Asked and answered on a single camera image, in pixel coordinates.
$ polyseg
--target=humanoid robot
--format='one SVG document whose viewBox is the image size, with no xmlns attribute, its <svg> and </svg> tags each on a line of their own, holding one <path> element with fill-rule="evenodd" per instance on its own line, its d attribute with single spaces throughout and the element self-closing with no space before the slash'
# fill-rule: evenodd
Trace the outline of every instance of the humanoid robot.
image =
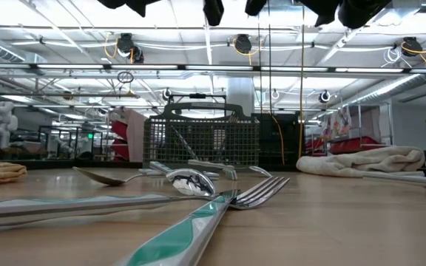
<svg viewBox="0 0 426 266">
<path fill-rule="evenodd" d="M 0 102 L 0 148 L 9 146 L 10 133 L 18 128 L 18 118 L 13 115 L 14 103 Z"/>
</svg>

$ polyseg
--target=teal handle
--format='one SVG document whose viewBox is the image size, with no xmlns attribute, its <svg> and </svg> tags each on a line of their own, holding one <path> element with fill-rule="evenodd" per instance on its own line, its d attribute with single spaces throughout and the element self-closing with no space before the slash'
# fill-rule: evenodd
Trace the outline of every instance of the teal handle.
<svg viewBox="0 0 426 266">
<path fill-rule="evenodd" d="M 232 197 L 218 196 L 140 246 L 117 266 L 196 265 Z"/>
<path fill-rule="evenodd" d="M 19 225 L 66 216 L 111 214 L 136 208 L 156 208 L 170 198 L 147 194 L 138 197 L 101 196 L 85 199 L 13 199 L 0 202 L 0 226 Z"/>
</svg>

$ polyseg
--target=wooden table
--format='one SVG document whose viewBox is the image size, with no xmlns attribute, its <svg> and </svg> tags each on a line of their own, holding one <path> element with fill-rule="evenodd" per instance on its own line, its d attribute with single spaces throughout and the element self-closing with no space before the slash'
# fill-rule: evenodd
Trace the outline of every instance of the wooden table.
<svg viewBox="0 0 426 266">
<path fill-rule="evenodd" d="M 100 169 L 128 177 L 132 169 Z M 425 189 L 398 183 L 283 174 L 291 182 L 261 208 L 228 211 L 199 265 L 426 265 Z M 249 188 L 262 177 L 216 181 Z M 31 171 L 0 185 L 0 200 L 178 195 L 164 179 L 107 188 L 71 169 Z M 0 230 L 0 265 L 111 265 L 204 202 L 37 222 Z"/>
</svg>

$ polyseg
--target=fork tines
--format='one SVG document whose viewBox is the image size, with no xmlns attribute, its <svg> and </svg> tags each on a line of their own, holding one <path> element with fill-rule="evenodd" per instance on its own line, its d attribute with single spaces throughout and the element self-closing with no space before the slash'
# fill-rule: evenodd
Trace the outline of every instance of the fork tines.
<svg viewBox="0 0 426 266">
<path fill-rule="evenodd" d="M 269 177 L 238 195 L 233 204 L 244 208 L 257 207 L 271 199 L 289 180 L 285 177 Z"/>
</svg>

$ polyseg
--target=dishwasher basket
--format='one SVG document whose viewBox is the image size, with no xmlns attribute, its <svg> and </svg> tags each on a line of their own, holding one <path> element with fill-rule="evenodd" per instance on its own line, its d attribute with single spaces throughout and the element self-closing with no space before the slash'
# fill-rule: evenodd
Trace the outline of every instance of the dishwasher basket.
<svg viewBox="0 0 426 266">
<path fill-rule="evenodd" d="M 177 115 L 179 110 L 223 110 L 225 116 L 197 119 Z M 223 103 L 172 103 L 163 113 L 144 122 L 143 162 L 184 166 L 202 160 L 233 166 L 257 166 L 259 121 L 243 108 Z"/>
</svg>

